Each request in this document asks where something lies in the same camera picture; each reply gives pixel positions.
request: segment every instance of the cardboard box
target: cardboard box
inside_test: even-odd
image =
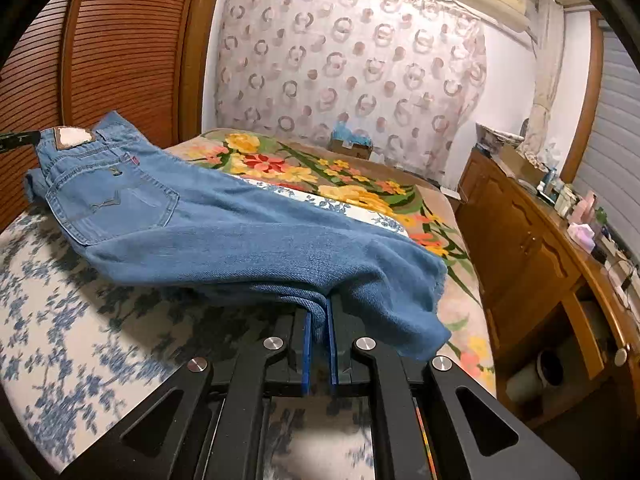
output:
[[[536,187],[545,176],[544,171],[539,170],[521,156],[513,146],[506,144],[500,149],[498,156],[513,171],[516,179],[526,180],[533,187]]]
[[[345,148],[342,145],[342,140],[332,139],[329,142],[329,149],[334,153],[340,153],[342,155],[354,156],[356,158],[363,158],[369,160],[373,146],[364,146],[363,144],[353,144],[350,148]]]

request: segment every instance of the white wall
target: white wall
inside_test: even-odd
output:
[[[558,172],[562,170],[580,119],[584,93],[587,89],[590,57],[591,20],[589,11],[565,14],[562,70],[546,133],[546,142],[555,141],[556,148],[560,150]]]
[[[220,17],[225,0],[218,0],[211,27],[205,70],[202,129],[216,126],[214,111],[215,74]],[[497,130],[520,131],[533,100],[535,58],[530,49],[511,36],[485,25],[487,79],[478,107],[460,127],[450,150],[444,184],[455,189],[476,143],[476,121]]]

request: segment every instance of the triangular cutout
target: triangular cutout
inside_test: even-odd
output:
[[[183,393],[182,390],[172,390],[160,400],[142,420],[122,436],[125,446],[149,458],[158,456]]]
[[[518,443],[518,434],[471,390],[461,386],[456,389],[456,396],[482,455],[491,456]]]

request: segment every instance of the wooden wardrobe door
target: wooden wardrobe door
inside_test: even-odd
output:
[[[51,0],[0,70],[0,132],[39,130],[62,122],[58,73],[69,0]],[[0,232],[26,207],[24,172],[38,165],[31,146],[0,155]]]
[[[161,148],[178,142],[182,43],[191,0],[75,0],[63,58],[65,124],[117,110]]]

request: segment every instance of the jeans back pocket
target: jeans back pocket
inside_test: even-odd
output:
[[[85,246],[164,227],[178,203],[174,190],[128,156],[62,174],[46,198],[66,232]]]

